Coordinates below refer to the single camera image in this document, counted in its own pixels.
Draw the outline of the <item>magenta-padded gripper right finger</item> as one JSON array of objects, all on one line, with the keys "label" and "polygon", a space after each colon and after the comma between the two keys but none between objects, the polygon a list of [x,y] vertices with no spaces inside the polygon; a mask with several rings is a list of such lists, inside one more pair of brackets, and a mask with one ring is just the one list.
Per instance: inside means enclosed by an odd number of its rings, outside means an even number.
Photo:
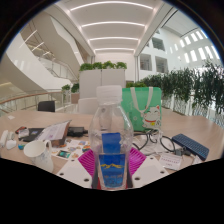
[{"label": "magenta-padded gripper right finger", "polygon": [[167,175],[168,172],[154,156],[145,156],[135,148],[130,150],[128,188],[140,188]]}]

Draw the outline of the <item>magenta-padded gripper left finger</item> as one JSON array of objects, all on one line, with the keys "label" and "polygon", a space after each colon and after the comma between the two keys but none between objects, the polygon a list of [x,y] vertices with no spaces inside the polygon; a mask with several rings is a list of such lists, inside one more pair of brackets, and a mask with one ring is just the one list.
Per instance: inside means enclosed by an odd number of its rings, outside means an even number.
[{"label": "magenta-padded gripper left finger", "polygon": [[91,188],[95,175],[93,151],[88,150],[77,159],[68,161],[57,175],[81,187]]}]

